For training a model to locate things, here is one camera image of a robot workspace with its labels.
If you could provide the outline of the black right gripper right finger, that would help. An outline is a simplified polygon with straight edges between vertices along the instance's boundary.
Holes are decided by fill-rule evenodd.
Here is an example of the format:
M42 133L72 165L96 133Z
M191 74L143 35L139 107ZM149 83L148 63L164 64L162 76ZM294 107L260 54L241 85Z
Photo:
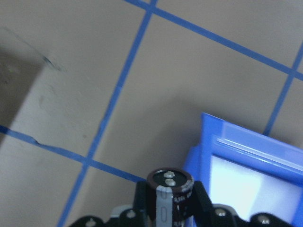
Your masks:
M194 182L191 202L196 226L212 227L214 207L201 181Z

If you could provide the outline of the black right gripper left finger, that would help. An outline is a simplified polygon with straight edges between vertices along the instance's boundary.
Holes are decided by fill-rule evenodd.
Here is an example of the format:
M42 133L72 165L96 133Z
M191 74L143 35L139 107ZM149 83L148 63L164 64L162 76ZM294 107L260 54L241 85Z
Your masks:
M135 226L150 226L150 199L149 186L146 181L139 181L136 184L135 195L133 201L133 211L135 212Z

